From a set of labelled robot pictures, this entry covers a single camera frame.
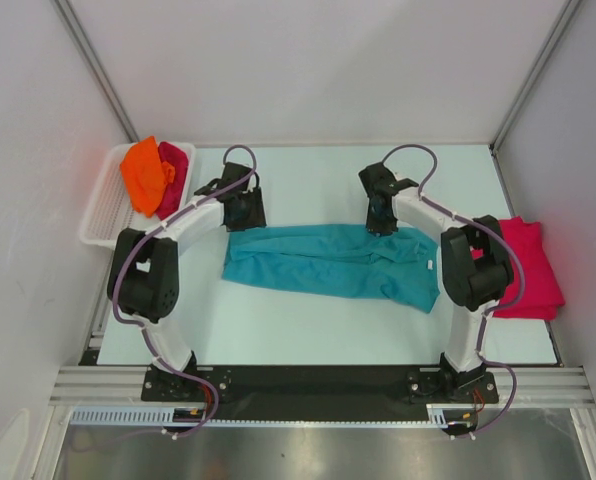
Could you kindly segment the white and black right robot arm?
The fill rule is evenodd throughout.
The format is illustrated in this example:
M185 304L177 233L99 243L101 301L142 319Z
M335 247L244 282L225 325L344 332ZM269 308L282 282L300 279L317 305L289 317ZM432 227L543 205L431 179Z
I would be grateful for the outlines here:
M439 282L453 304L448 346L440 357L439 388L451 401L462 401L486 372L484 335L490 310L497 306L514 272L501 245L496 218L465 218L427 197L409 179L397 179L382 163L359 172L368 197L366 227L390 235L407 223L438 245Z

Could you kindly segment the teal t shirt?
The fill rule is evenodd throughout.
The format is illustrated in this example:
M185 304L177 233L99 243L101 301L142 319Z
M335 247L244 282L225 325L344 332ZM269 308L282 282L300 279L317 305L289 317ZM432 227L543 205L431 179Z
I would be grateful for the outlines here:
M222 278L252 287L390 300L430 313L440 294L437 244L414 228L266 227L229 235Z

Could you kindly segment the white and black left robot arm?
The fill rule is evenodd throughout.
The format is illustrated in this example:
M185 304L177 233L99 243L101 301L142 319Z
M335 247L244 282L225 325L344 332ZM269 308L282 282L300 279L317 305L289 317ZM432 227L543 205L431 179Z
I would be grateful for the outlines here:
M187 368L193 350L172 317L180 297L180 257L215 230L265 225L256 168L226 162L222 176L197 190L182 209L154 227L128 227L118 235L107 284L112 315L140 332L152 364L167 372L163 385L175 398L188 399L199 387L198 374Z

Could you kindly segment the white perforated plastic basket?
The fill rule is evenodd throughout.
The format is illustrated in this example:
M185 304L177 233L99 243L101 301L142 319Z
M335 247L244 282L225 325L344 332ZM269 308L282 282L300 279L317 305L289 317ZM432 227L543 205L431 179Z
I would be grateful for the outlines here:
M191 143L168 143L183 150L189 158L183 196L176 211L178 212L187 199L196 148ZM148 230L163 221L156 213L147 218L132 208L119 167L125 154L134 144L136 143L116 146L105 157L81 221L79 237L83 243L113 249L122 230L126 228Z

